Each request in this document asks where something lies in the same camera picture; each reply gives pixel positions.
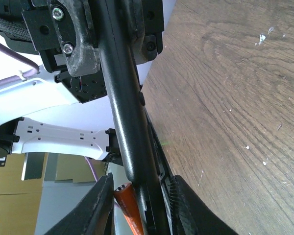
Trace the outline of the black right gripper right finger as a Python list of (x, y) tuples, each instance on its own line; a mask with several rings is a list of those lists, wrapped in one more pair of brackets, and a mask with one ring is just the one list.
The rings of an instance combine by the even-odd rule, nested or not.
[(179, 175), (170, 178), (169, 191), (174, 235), (236, 235), (217, 217)]

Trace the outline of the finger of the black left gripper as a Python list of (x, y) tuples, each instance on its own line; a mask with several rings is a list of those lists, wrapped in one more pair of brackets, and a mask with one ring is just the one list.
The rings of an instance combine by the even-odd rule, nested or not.
[(153, 61), (163, 51), (163, 1), (125, 0), (123, 10), (136, 64)]

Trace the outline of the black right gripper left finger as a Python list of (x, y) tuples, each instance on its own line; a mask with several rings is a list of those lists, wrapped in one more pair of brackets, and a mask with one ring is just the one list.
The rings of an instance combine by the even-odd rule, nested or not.
[(77, 206), (47, 235), (113, 235), (114, 180), (112, 173), (102, 176)]

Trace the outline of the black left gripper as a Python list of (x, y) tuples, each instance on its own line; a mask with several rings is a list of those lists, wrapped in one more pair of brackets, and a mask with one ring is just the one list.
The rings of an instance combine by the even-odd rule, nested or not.
[(107, 95), (88, 0), (33, 0), (22, 17), (55, 83), (80, 103)]

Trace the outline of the orange battery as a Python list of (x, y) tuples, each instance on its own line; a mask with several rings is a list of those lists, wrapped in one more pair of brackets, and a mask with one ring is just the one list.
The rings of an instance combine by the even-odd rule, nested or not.
[(114, 197), (123, 212), (123, 215), (134, 235), (143, 235), (144, 229), (140, 212), (131, 183), (123, 184), (114, 191)]

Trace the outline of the black remote control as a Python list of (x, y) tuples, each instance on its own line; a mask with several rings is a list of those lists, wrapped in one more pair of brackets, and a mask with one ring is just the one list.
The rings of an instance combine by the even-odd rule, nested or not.
[(164, 197), (130, 40), (117, 0), (94, 2), (98, 49), (122, 162), (132, 183), (146, 235), (169, 235)]

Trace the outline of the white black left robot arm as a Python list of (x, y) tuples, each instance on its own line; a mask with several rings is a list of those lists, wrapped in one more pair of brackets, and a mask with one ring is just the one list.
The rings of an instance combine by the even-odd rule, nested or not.
[(119, 155), (106, 89), (116, 64), (142, 86), (162, 52), (161, 0), (0, 0), (0, 166), (10, 154)]

